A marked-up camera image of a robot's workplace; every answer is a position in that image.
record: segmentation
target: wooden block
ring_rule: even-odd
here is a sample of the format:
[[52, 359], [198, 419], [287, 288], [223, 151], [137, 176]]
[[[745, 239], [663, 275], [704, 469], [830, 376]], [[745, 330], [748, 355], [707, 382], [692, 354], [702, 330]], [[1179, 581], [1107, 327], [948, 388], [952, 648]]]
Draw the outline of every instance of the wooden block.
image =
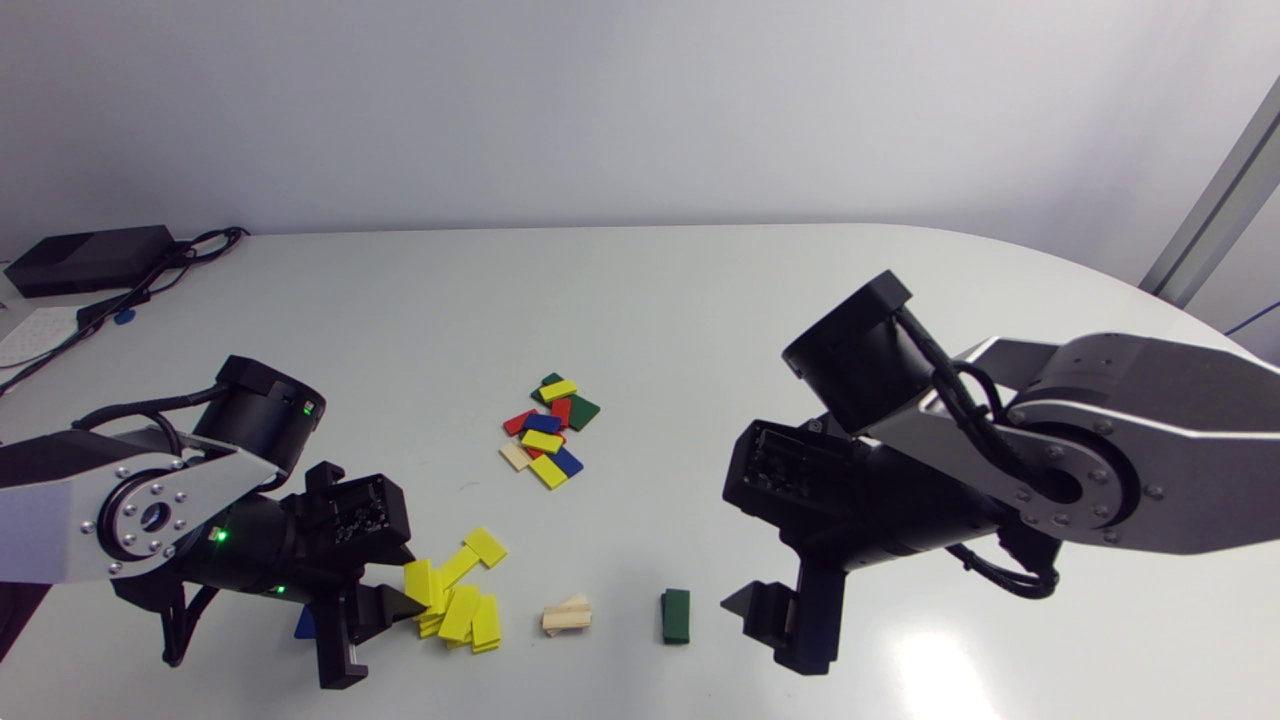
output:
[[539, 415], [532, 414], [525, 418], [526, 430], [539, 430], [548, 434], [558, 433], [561, 428], [559, 418], [556, 415]]
[[445, 588], [452, 588], [466, 575], [472, 568], [480, 562], [480, 556], [476, 551], [467, 546], [462, 546], [453, 557], [448, 560], [444, 565], [440, 565], [440, 582], [444, 583]]
[[503, 423], [502, 429], [507, 430], [508, 436], [518, 433], [525, 427], [525, 418], [532, 415], [534, 413], [538, 413], [536, 407], [530, 409], [527, 413], [521, 413], [520, 415], [516, 415], [515, 418]]
[[689, 591], [667, 588], [662, 593], [662, 642], [689, 643]]
[[591, 402], [590, 400], [582, 397], [581, 395], [575, 395], [568, 398], [568, 427], [575, 430], [581, 430], [591, 421], [593, 418], [599, 415], [600, 406]]
[[538, 388], [538, 395], [539, 397], [543, 398], [543, 402], [550, 402], [561, 397], [568, 397], [575, 392], [577, 392], [577, 384], [575, 384], [573, 380], [561, 380], [558, 383], [552, 383], [549, 386], [543, 386]]
[[426, 623], [419, 623], [417, 624], [417, 637], [419, 638], [430, 638], [430, 637], [435, 635], [436, 633], [440, 632], [440, 625], [442, 624], [444, 624], [444, 616], [443, 615], [439, 616], [439, 618], [433, 618], [431, 620], [429, 620]]
[[444, 614], [444, 623], [440, 624], [440, 637], [447, 641], [465, 642], [471, 633], [471, 619], [475, 618], [479, 605], [480, 588], [458, 585], [453, 592], [449, 611]]
[[502, 642], [502, 624], [498, 620], [498, 596], [490, 593], [480, 598], [476, 614], [471, 618], [472, 652], [484, 652], [483, 647]]
[[431, 603], [431, 561], [422, 559], [404, 565], [404, 594], [430, 606]]
[[561, 397], [552, 401], [552, 416], [559, 418], [561, 421], [561, 427], [557, 430], [563, 430], [568, 427], [568, 411], [572, 402], [572, 397]]
[[562, 447], [559, 452], [556, 455], [548, 455], [548, 457], [552, 459], [552, 462], [554, 462], [566, 477], [572, 478], [582, 471], [582, 462], [577, 457], [573, 457], [573, 454], [570, 452], [568, 448]]
[[515, 442], [508, 442], [507, 445], [498, 448], [498, 452], [511, 462], [511, 468], [517, 473], [529, 466], [534, 461], [532, 457], [525, 452], [525, 448]]
[[564, 602], [543, 609], [543, 630], [553, 638], [561, 630], [586, 628], [590, 624], [591, 606], [582, 593], [573, 593]]
[[532, 397], [538, 402], [541, 402], [543, 405], [548, 405], [549, 406], [549, 404], [545, 400], [543, 400], [541, 389], [544, 387], [549, 386], [549, 384], [556, 384], [556, 383], [558, 383], [558, 382], [561, 382], [563, 379], [564, 378], [557, 375], [556, 373], [552, 373], [552, 374], [547, 375], [545, 378], [543, 378], [543, 382], [539, 383], [538, 388], [534, 389], [534, 392], [529, 393], [529, 397]]
[[[566, 600], [561, 605], [562, 606], [563, 605], [588, 605], [586, 596], [582, 594], [582, 593], [580, 593], [580, 592], [576, 592], [576, 593], [568, 596], [568, 600]], [[550, 637], [553, 637], [553, 638], [556, 637], [557, 633], [559, 633], [559, 630], [557, 630], [557, 629], [547, 630], [547, 634], [550, 635]]]
[[462, 542], [476, 551], [476, 555], [480, 556], [480, 562], [484, 562], [485, 568], [493, 568], [507, 556], [507, 548], [502, 547], [502, 543], [494, 539], [489, 534], [489, 530], [484, 528], [471, 530]]
[[556, 489], [568, 479], [564, 470], [561, 470], [556, 462], [552, 461], [549, 455], [543, 455], [540, 457], [534, 457], [534, 461], [529, 464], [538, 479], [547, 484], [548, 489]]
[[471, 644], [471, 630], [467, 630], [467, 637], [461, 641], [444, 641], [444, 647], [448, 650], [457, 650], [465, 644]]
[[520, 445], [543, 452], [558, 452], [559, 447], [564, 445], [564, 438], [539, 430], [525, 430], [525, 434], [520, 436]]

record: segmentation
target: red wooden block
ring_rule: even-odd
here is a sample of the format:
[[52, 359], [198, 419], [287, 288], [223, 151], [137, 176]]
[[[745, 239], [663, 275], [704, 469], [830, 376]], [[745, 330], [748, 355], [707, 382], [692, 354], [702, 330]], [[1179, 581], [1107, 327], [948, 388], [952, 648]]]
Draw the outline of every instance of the red wooden block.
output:
[[525, 427], [525, 418], [532, 415], [534, 413], [538, 413], [538, 410], [535, 409], [530, 410], [529, 413], [521, 413], [520, 415], [516, 415], [515, 418], [503, 423], [502, 429], [507, 430], [508, 436], [518, 433]]
[[568, 409], [572, 401], [568, 397], [562, 397], [559, 400], [552, 401], [552, 415], [561, 419], [561, 429], [568, 424]]

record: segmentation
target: natural wooden block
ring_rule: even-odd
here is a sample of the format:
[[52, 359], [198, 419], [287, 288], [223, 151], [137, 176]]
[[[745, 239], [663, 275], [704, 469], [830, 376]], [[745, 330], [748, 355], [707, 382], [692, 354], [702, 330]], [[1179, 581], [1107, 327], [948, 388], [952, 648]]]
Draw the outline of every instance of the natural wooden block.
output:
[[534, 461], [532, 457], [525, 452], [525, 448], [515, 442], [508, 442], [507, 445], [498, 448], [498, 452], [511, 462], [511, 469], [515, 471], [521, 471]]

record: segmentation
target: blue object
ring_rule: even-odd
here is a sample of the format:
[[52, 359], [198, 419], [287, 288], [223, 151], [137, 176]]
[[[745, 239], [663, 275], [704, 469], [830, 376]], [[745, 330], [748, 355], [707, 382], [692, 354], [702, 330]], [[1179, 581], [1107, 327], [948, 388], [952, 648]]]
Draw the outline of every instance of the blue object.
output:
[[559, 432], [559, 418], [556, 415], [530, 415], [525, 418], [526, 430], [556, 434]]
[[311, 616], [311, 609], [302, 606], [302, 615], [298, 615], [298, 626], [293, 628], [293, 637], [300, 641], [316, 639], [316, 619]]
[[564, 450], [563, 446], [561, 446], [559, 452], [554, 455], [548, 455], [548, 457], [550, 457], [552, 462], [554, 462], [557, 468], [563, 470], [564, 474], [571, 478], [579, 474], [579, 471], [582, 469], [582, 462], [579, 461], [577, 457], [573, 457], [572, 452]]

